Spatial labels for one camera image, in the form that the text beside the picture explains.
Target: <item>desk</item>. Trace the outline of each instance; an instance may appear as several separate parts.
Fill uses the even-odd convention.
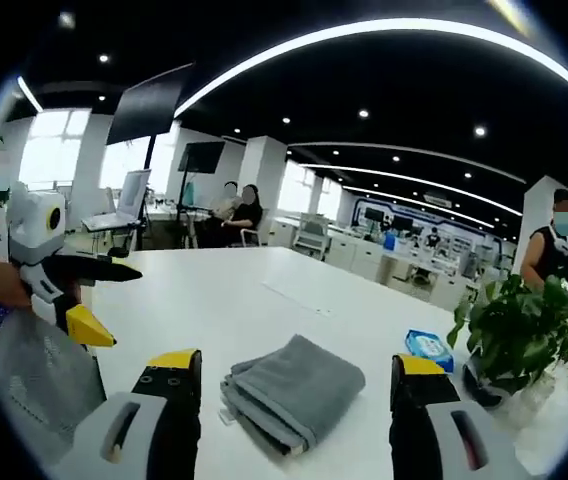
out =
[[[92,295],[93,312],[118,340],[96,349],[104,387],[107,395],[129,391],[150,358],[200,348],[196,479],[393,478],[391,357],[405,352],[409,328],[444,338],[451,313],[285,248],[143,251],[128,262],[144,277],[100,283]],[[455,351],[458,370],[468,358],[465,332]],[[361,368],[366,387],[318,448],[276,462],[239,424],[222,424],[219,382],[234,363],[281,348],[295,333]]]

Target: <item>blue tissue pack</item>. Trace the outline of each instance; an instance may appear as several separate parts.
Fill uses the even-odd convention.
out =
[[[409,330],[404,342],[411,355],[433,360],[446,373],[453,373],[453,356],[437,335],[419,330]]]

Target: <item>person's hand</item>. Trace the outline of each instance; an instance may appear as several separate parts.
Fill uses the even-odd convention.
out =
[[[31,298],[24,289],[20,273],[10,263],[0,262],[0,303],[13,308],[31,306]]]

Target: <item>ceiling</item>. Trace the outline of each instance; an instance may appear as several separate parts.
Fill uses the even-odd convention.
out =
[[[568,68],[568,9],[529,3],[538,20],[529,38],[488,4],[470,0],[298,0],[270,3],[268,10],[253,1],[79,8],[74,29],[52,26],[46,33],[24,77],[44,108],[88,106],[112,114],[125,88],[170,68],[196,62],[185,99],[233,65],[285,40],[391,17],[472,23],[525,41]],[[102,53],[109,62],[99,62]],[[100,95],[106,97],[102,102]],[[361,109],[368,118],[359,117]],[[11,118],[33,113],[23,100]],[[284,117],[291,122],[284,124]],[[340,143],[291,146],[291,158],[417,177],[519,211],[524,192],[543,175],[568,185],[568,83],[529,58],[463,36],[393,31],[321,42],[239,75],[180,119],[187,128],[239,139],[269,135],[289,145]],[[474,135],[478,125],[487,130],[483,138]],[[479,165],[343,143],[428,150]],[[369,173],[319,172],[342,178],[347,186],[397,196],[445,194],[460,204],[461,213],[495,224],[498,235],[510,239],[519,233],[516,215],[464,195]]]

